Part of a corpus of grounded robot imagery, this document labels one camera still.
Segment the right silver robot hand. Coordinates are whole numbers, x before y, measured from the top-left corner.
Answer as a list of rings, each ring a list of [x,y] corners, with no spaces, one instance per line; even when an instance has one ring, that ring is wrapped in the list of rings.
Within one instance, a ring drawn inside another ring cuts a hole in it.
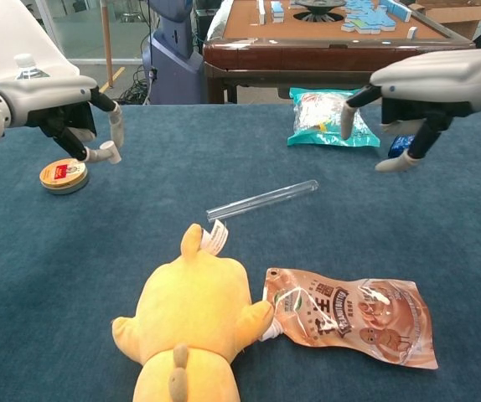
[[[389,64],[343,104],[340,135],[352,133],[356,111],[381,102],[381,128],[395,137],[411,135],[400,156],[379,162],[381,173],[416,166],[456,117],[481,112],[481,49],[435,51]]]

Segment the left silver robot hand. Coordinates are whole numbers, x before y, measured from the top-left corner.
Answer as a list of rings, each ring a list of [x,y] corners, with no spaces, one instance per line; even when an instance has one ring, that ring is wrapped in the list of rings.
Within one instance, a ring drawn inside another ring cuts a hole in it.
[[[81,162],[119,163],[124,142],[121,107],[83,75],[0,82],[0,95],[11,114],[11,127],[39,128]],[[108,115],[111,139],[98,149],[84,145],[96,138],[91,107]]]

